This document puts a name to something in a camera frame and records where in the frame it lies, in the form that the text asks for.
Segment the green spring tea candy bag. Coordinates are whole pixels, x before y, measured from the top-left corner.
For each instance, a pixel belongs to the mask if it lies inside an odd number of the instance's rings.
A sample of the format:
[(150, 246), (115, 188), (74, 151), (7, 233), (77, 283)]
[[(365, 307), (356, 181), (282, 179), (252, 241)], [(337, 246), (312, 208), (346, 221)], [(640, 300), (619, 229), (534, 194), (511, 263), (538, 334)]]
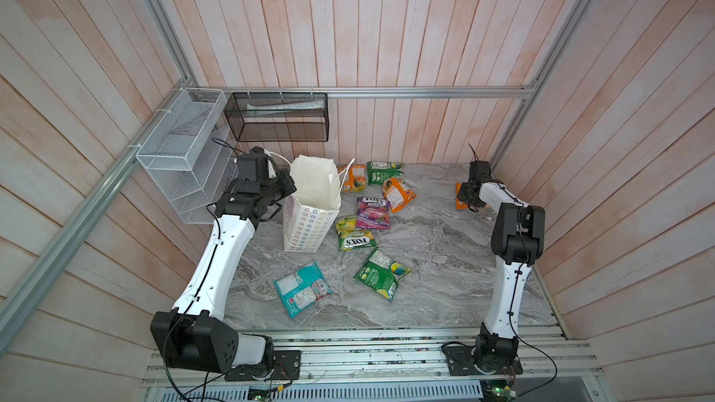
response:
[(380, 249), (375, 248), (354, 278), (391, 302), (398, 289), (398, 283), (410, 273), (411, 268), (394, 261)]

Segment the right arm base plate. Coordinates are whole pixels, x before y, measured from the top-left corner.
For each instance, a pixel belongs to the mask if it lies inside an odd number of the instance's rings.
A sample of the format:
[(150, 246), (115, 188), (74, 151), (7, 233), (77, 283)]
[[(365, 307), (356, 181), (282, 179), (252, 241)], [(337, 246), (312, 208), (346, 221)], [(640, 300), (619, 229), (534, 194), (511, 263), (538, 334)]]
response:
[(490, 376), (523, 374), (521, 361), (512, 353), (500, 353), (490, 348), (447, 342), (441, 346), (451, 376)]

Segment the white printed paper bag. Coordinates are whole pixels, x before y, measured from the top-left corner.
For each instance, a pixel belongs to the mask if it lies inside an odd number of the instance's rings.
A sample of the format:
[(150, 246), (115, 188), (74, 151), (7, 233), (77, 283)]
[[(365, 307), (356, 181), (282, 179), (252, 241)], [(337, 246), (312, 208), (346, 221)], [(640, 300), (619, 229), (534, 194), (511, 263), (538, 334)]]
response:
[(267, 153), (289, 165), (296, 187), (296, 191), (284, 199), (284, 250), (315, 253), (339, 214), (346, 173), (340, 173), (331, 158), (300, 154), (289, 162), (281, 154)]

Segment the teal snack bag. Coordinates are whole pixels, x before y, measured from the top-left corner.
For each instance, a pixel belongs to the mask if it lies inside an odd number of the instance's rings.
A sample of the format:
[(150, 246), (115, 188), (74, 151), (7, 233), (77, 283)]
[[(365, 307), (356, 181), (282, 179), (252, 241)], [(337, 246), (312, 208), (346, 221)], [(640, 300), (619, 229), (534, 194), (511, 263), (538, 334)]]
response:
[(295, 318), (307, 307), (333, 294), (315, 261), (309, 262), (286, 277), (275, 280), (274, 285), (290, 318)]

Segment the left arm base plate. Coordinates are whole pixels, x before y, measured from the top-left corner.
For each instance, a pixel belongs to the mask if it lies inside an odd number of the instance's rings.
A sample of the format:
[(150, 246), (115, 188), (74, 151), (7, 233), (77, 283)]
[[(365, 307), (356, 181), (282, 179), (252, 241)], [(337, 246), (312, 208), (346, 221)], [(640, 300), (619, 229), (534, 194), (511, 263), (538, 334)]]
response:
[(268, 383), (271, 379), (296, 381), (300, 378), (302, 352), (297, 349), (279, 350), (266, 364), (236, 366), (225, 375), (227, 382)]

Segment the green snack bag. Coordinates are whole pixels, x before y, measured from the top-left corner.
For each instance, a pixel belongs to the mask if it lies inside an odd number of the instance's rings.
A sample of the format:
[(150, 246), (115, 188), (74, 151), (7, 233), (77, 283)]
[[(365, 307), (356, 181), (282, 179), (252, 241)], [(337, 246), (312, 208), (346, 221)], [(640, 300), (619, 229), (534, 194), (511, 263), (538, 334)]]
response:
[(382, 185), (386, 180), (397, 178), (401, 180), (404, 165), (400, 162), (369, 161), (367, 163), (367, 178), (369, 185)]

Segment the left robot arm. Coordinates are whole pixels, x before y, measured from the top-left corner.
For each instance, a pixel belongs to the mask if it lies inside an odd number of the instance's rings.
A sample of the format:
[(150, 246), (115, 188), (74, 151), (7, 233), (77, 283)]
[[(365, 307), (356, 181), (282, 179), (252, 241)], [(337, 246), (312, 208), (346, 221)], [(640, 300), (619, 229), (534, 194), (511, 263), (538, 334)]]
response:
[(273, 342), (226, 324), (226, 301), (259, 223), (273, 218), (296, 186), (261, 147), (239, 156), (236, 171), (219, 199), (207, 206), (212, 233), (193, 277), (169, 312), (155, 314), (150, 331), (168, 369), (223, 374), (244, 367), (262, 379), (274, 368)]

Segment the orange fruit candy bag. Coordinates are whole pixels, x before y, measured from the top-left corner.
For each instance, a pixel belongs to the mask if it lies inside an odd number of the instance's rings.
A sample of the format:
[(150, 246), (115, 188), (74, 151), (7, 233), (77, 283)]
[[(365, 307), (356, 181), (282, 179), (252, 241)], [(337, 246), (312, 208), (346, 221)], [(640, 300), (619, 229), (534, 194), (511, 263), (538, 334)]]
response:
[(455, 189), (456, 189), (455, 208), (457, 210), (467, 210), (469, 208), (469, 205), (466, 202), (463, 202), (459, 199), (461, 187), (462, 187), (462, 184), (460, 184), (459, 182), (455, 185)]

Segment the orange white snack bag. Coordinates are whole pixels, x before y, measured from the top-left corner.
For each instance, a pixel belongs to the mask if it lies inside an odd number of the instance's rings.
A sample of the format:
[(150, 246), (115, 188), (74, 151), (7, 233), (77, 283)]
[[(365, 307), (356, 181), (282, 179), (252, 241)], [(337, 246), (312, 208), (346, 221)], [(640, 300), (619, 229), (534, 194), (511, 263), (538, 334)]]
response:
[(390, 211), (397, 213), (416, 199), (416, 193), (403, 180), (389, 178), (383, 183), (383, 197), (389, 202)]

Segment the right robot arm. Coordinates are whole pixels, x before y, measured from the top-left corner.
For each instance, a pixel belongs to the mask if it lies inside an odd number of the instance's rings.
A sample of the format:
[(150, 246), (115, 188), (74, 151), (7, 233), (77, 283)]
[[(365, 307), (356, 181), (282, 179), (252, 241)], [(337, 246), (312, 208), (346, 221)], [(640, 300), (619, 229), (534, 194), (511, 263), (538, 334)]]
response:
[(483, 160), (469, 164), (469, 177), (461, 184), (457, 200), (471, 210), (490, 207), (496, 214), (491, 236), (495, 289), (472, 351), (477, 370), (492, 374), (512, 366), (517, 358), (521, 301), (527, 278), (545, 249), (546, 212), (495, 180), (490, 164)]

